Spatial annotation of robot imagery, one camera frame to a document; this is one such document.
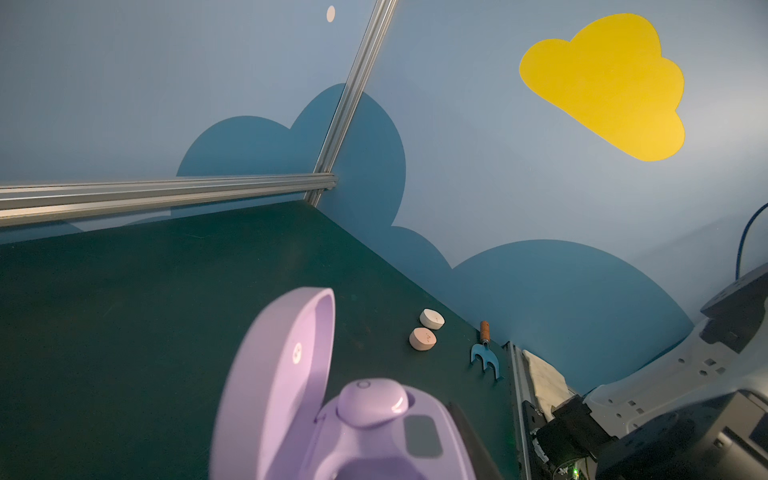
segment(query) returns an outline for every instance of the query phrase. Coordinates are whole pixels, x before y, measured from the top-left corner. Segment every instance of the light blue wall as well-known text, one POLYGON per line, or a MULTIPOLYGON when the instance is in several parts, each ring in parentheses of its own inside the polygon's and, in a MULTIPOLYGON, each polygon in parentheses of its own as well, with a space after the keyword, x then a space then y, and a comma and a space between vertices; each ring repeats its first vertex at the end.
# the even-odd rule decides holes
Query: light blue wall
MULTIPOLYGON (((311 172, 373 5, 3 2, 0 184, 311 172)), ((0 229, 0 243, 300 197, 0 229)))
MULTIPOLYGON (((768 201, 768 2, 400 0, 320 209, 585 392, 686 335, 768 201), (630 12, 680 66, 686 142, 627 156, 530 91, 534 43, 630 12)), ((768 220, 744 271, 768 261, 768 220)))

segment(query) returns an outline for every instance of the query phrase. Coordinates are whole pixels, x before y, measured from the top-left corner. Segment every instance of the wooden handle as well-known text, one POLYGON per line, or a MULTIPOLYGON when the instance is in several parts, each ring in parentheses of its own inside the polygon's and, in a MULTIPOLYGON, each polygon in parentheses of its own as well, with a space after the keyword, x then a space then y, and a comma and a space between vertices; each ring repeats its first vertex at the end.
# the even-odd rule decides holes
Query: wooden handle
POLYGON ((491 341, 491 326, 488 322, 480 322, 480 342, 489 343, 491 341))

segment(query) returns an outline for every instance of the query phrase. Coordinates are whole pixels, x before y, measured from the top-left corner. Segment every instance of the open lid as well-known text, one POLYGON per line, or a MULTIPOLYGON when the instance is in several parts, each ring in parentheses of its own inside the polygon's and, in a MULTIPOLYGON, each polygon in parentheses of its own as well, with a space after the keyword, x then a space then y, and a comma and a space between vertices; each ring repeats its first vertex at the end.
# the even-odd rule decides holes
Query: open lid
POLYGON ((297 477, 323 405, 335 315, 333 290, 304 287, 253 321, 219 403, 212 480, 297 477))

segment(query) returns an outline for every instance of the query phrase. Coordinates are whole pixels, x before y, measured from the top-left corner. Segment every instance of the dark green surface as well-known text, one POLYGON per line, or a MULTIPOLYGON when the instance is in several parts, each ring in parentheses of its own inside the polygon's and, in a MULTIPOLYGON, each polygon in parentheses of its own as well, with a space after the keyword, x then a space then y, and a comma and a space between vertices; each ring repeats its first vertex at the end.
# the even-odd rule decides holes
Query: dark green surface
POLYGON ((0 262, 0 478, 206 478, 237 347, 298 286, 336 292, 328 399, 381 376, 456 402, 518 477, 509 378, 470 366, 477 331, 304 202, 3 245, 0 262), (424 308, 446 324, 416 352, 424 308))

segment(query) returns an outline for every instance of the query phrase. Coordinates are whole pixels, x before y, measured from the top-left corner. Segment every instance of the aluminum rail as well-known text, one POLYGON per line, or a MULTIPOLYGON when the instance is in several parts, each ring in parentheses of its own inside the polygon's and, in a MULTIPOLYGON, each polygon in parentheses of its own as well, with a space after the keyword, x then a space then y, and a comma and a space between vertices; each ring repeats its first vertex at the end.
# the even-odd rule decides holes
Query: aluminum rail
POLYGON ((514 382, 515 382, 515 409, 517 410, 517 441, 520 454, 520 476, 522 480, 531 480, 531 452, 528 451, 528 432, 525 430, 525 420, 523 413, 523 402, 528 400, 533 402, 533 394, 528 386, 528 379, 525 373, 525 359, 523 352, 511 343, 504 345, 507 351, 508 360, 511 364, 514 382))
MULTIPOLYGON (((357 50, 355 61, 352 64, 352 70, 346 79, 344 91, 341 94, 339 105, 333 114, 331 125, 323 142, 323 148, 317 158, 315 166, 316 173, 329 173, 336 162, 336 155, 346 136, 352 117, 360 102, 362 91, 366 87, 368 77, 371 75, 373 64, 376 63, 376 56, 379 54, 382 41, 386 36, 389 23, 392 21, 395 7, 398 0, 377 0, 373 6, 373 13, 368 22, 366 33, 362 37, 362 43, 357 50)), ((308 201, 313 207, 317 207, 320 201, 322 190, 310 190, 304 194, 304 200, 308 201)))
POLYGON ((0 186, 0 227, 334 188, 334 174, 0 186))

